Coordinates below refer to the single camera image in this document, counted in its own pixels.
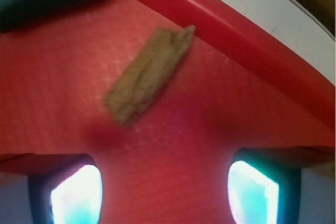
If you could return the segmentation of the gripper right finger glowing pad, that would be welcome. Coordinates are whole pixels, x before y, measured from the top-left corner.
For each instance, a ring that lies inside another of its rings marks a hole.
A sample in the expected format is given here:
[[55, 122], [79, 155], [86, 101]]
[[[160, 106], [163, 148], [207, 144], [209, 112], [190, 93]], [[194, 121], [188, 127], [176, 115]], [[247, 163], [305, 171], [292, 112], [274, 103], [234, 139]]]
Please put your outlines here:
[[236, 223], [335, 223], [335, 149], [240, 148], [227, 192]]

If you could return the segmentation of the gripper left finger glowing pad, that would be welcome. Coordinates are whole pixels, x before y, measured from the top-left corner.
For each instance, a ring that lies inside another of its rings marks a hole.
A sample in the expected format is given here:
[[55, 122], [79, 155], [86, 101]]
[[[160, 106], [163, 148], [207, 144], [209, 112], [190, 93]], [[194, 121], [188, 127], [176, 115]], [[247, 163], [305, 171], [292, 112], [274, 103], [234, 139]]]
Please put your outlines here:
[[90, 155], [1, 155], [1, 223], [99, 223], [101, 208]]

